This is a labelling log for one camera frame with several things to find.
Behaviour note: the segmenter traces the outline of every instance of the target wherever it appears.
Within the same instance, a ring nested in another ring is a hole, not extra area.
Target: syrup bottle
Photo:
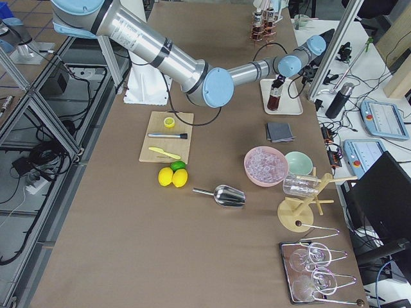
[[[265,33],[271,34],[274,27],[274,8],[270,3],[265,15]]]
[[[263,25],[263,11],[260,8],[257,8],[256,11],[252,13],[252,29],[251,29],[251,38],[253,40],[260,39],[261,27]]]
[[[271,111],[276,111],[278,109],[278,106],[280,104],[280,96],[281,96],[281,91],[283,90],[284,81],[285,81],[285,77],[282,75],[279,75],[277,79],[275,79],[271,84],[270,97],[268,99],[268,104],[267,104],[267,108],[270,109]]]

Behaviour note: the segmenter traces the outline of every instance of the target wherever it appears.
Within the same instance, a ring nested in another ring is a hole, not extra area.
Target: yellow knife
[[[164,155],[169,156],[169,157],[174,158],[174,159],[181,159],[180,155],[168,153],[168,152],[164,151],[162,148],[158,148],[156,146],[150,146],[148,149],[150,151],[161,153],[161,154],[164,154]]]

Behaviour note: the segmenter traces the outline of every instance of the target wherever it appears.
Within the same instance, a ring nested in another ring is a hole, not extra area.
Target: wooden panel
[[[411,89],[411,55],[383,88],[389,98],[403,98]]]
[[[411,47],[411,33],[404,37],[411,29],[410,16],[411,4],[407,6],[386,34],[384,34],[375,45],[388,67],[390,67],[405,50]]]

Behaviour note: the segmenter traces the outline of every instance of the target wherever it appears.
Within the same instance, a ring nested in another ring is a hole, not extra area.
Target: robotic arm
[[[181,85],[190,102],[213,108],[227,104],[234,87],[271,74],[290,77],[321,55],[324,39],[315,35],[286,56],[266,58],[233,69],[195,60],[124,8],[120,0],[51,0],[57,32],[95,39],[106,35]]]

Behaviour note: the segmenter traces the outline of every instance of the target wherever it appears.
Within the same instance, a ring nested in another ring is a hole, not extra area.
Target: table
[[[160,2],[149,22],[194,58],[231,68],[251,61],[258,48],[249,40],[252,11],[240,4]],[[277,30],[276,40],[292,50],[289,16]],[[261,57],[280,52],[270,47]],[[216,113],[190,105],[178,85],[171,95],[176,109],[194,112],[197,123]],[[302,104],[300,116],[274,117],[263,111],[258,83],[238,87],[213,124],[193,129],[189,182],[177,189],[157,183],[165,165],[138,162],[150,112],[167,107],[126,105],[118,96],[31,307],[291,306],[278,244],[302,235],[279,223],[282,187],[254,185],[243,158],[255,146],[271,145],[265,123],[288,122],[295,141],[275,147],[284,154],[301,150],[318,174],[329,172],[314,106],[304,99]],[[218,184],[245,191],[245,209],[226,210],[211,197],[191,192]],[[338,200],[331,185],[321,196]],[[323,243],[349,252],[332,269],[359,279],[333,298],[365,300],[338,201],[324,212],[315,214],[315,223],[342,233]]]

